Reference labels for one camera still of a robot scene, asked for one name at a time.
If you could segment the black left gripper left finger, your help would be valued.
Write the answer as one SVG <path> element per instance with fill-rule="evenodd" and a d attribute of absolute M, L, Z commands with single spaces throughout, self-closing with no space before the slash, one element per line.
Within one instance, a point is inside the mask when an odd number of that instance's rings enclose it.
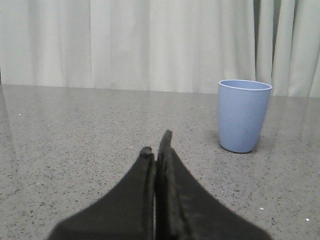
<path fill-rule="evenodd" d="M 156 161 L 143 147 L 131 169 L 101 199 L 58 223 L 50 240 L 151 240 Z"/>

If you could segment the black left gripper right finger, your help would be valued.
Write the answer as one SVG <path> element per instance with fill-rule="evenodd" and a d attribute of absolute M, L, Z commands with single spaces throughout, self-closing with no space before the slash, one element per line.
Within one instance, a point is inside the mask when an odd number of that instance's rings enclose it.
<path fill-rule="evenodd" d="M 271 236 L 208 193 L 171 146 L 166 130 L 159 145 L 155 180 L 158 240 L 269 240 Z"/>

